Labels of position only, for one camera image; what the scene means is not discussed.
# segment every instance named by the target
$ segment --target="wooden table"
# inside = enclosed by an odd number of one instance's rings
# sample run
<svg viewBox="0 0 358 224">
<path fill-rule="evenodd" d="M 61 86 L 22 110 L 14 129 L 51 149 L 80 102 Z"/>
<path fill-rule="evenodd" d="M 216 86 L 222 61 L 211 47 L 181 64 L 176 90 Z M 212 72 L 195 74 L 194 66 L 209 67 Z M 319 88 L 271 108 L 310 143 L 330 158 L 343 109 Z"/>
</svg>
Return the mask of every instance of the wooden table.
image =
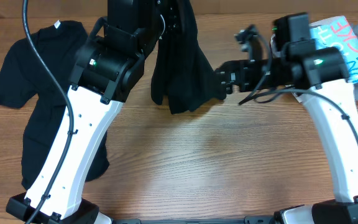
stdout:
<svg viewBox="0 0 358 224">
<path fill-rule="evenodd" d="M 338 14 L 313 14 L 317 21 Z M 345 14 L 358 23 L 358 13 Z M 233 34 L 255 23 L 265 37 L 284 14 L 197 17 L 200 46 L 216 68 L 245 57 Z M 30 19 L 33 32 L 57 19 Z M 20 19 L 0 19 L 0 69 L 10 46 L 24 38 Z M 102 178 L 87 183 L 83 197 L 114 218 L 239 218 L 272 214 L 292 205 L 333 198 L 328 163 L 305 109 L 292 96 L 271 104 L 237 103 L 244 94 L 211 100 L 195 113 L 171 115 L 150 98 L 156 60 L 109 128 L 111 163 Z M 5 212 L 21 182 L 22 133 L 37 97 L 22 109 L 0 106 L 0 223 L 20 223 Z"/>
</svg>

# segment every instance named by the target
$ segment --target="robotic arm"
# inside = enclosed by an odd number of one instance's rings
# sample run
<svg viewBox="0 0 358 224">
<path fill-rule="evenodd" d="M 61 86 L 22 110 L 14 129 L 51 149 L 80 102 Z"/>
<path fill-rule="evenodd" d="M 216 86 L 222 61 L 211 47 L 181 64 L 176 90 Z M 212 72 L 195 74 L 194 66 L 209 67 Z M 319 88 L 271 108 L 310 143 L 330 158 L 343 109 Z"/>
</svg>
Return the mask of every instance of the robotic arm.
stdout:
<svg viewBox="0 0 358 224">
<path fill-rule="evenodd" d="M 113 222 L 99 213 L 96 205 L 81 198 L 85 177 L 107 128 L 143 75 L 144 61 L 158 38 L 165 32 L 180 34 L 185 30 L 180 6 L 180 0 L 108 1 L 109 17 L 97 21 L 78 54 L 70 77 L 68 97 L 74 113 L 73 142 L 35 222 Z M 284 17 L 274 24 L 278 49 L 286 52 L 286 57 L 262 60 L 261 47 L 256 39 L 258 33 L 251 26 L 236 37 L 243 45 L 242 49 L 250 53 L 250 59 L 226 62 L 214 75 L 219 80 L 221 91 L 227 94 L 232 93 L 233 85 L 238 85 L 242 92 L 254 92 L 285 84 L 296 89 L 271 93 L 304 93 L 300 97 L 318 129 L 329 161 L 335 200 L 284 209 L 274 216 L 172 223 L 358 223 L 358 114 L 353 85 L 346 82 L 349 78 L 346 64 L 335 48 L 316 50 L 310 37 L 307 14 Z M 96 34 L 102 27 L 104 37 L 99 37 Z M 69 126 L 67 113 L 68 110 L 37 180 L 26 193 L 9 200 L 7 212 L 23 221 L 29 219 L 40 203 L 58 164 Z"/>
</svg>

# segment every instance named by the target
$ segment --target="black fabric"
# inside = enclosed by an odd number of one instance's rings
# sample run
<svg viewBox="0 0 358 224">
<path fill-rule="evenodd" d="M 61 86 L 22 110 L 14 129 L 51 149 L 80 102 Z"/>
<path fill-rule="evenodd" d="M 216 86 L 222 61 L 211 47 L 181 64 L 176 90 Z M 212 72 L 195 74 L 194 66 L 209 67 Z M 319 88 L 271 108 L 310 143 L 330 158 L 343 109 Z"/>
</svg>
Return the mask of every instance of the black fabric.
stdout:
<svg viewBox="0 0 358 224">
<path fill-rule="evenodd" d="M 63 21 L 31 35 L 39 54 L 65 91 L 75 63 L 76 51 L 87 38 L 82 23 Z M 22 185 L 27 190 L 34 183 L 55 139 L 65 110 L 46 71 L 30 49 L 27 40 L 17 41 L 8 51 L 0 72 L 0 105 L 21 108 L 35 94 L 39 99 L 23 134 Z M 108 168 L 106 135 L 95 155 L 86 181 L 101 176 Z"/>
<path fill-rule="evenodd" d="M 194 111 L 211 98 L 225 99 L 214 71 L 197 41 L 197 24 L 189 0 L 183 0 L 185 31 L 167 32 L 158 42 L 152 78 L 152 99 L 161 105 L 167 95 L 172 114 Z"/>
</svg>

